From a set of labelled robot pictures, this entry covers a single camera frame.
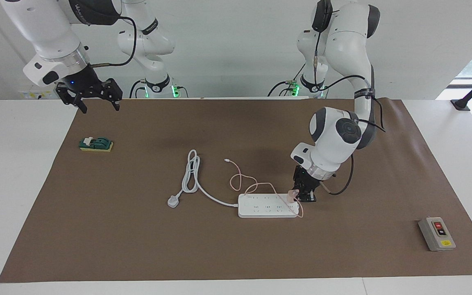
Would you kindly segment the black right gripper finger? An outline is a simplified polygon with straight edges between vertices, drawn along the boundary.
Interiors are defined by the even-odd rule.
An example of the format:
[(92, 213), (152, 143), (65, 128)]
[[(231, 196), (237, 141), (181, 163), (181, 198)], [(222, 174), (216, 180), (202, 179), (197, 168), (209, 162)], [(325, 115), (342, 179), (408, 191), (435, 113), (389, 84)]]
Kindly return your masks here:
[(88, 109), (82, 100), (82, 95), (76, 94), (75, 96), (72, 96), (65, 84), (57, 84), (56, 93), (65, 105), (73, 105), (77, 107), (82, 113), (87, 112)]
[(107, 79), (101, 83), (101, 99), (110, 102), (116, 111), (120, 110), (123, 91), (114, 79)]

